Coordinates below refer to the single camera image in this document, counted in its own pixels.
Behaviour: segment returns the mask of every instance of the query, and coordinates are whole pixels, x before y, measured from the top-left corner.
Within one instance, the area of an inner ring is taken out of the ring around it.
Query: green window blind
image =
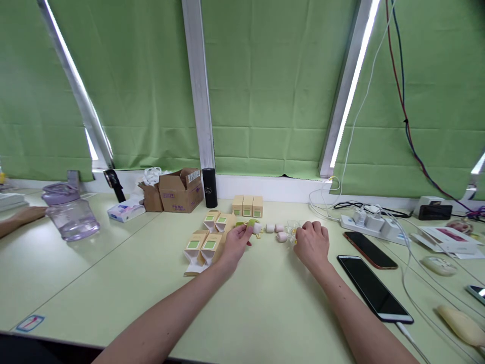
[[[485,141],[483,4],[409,0],[398,2],[396,10],[404,50],[406,111],[416,151],[435,182],[461,198]],[[385,25],[385,3],[381,2],[335,165],[338,177]],[[393,22],[391,35],[400,67]],[[403,120],[385,39],[355,127],[344,195],[440,196],[412,156]]]
[[[91,156],[69,81],[37,2],[0,3],[0,158],[11,178],[92,180]]]
[[[319,178],[355,0],[202,0],[217,172]]]
[[[116,168],[199,167],[180,0],[51,0]]]

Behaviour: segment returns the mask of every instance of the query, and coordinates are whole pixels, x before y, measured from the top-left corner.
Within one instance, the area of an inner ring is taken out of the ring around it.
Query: smartphone
[[[485,305],[485,288],[477,286],[466,286],[468,293]]]
[[[365,256],[377,269],[397,269],[398,265],[382,250],[377,248],[364,234],[358,232],[344,232],[348,241]]]
[[[339,255],[337,259],[369,308],[381,321],[404,324],[414,322],[411,315],[360,257]]]

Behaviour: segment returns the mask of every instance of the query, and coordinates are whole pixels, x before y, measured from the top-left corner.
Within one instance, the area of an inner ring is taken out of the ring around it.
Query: power strip
[[[373,237],[376,237],[376,238],[384,239],[384,240],[387,240],[387,241],[390,241],[390,242],[393,242],[393,243],[397,243],[397,244],[406,246],[406,241],[404,240],[404,236],[403,236],[402,233],[399,233],[399,235],[394,239],[388,239],[388,238],[384,237],[381,232],[377,232],[375,230],[368,229],[365,226],[355,225],[354,219],[352,219],[351,217],[348,217],[346,215],[341,216],[340,225],[345,229],[357,231],[359,233],[363,233],[363,234],[366,234],[366,235],[370,235],[370,236],[373,236]]]

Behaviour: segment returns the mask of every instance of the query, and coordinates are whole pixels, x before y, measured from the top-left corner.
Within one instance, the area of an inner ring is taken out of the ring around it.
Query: sticker on desk
[[[39,315],[32,315],[26,318],[21,324],[18,324],[15,330],[22,332],[29,332],[39,326],[45,317]]]

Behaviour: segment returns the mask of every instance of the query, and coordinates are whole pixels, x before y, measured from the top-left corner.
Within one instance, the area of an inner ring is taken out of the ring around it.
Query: black thermos
[[[216,170],[204,168],[202,179],[204,181],[204,193],[206,194],[206,206],[208,208],[217,207]]]

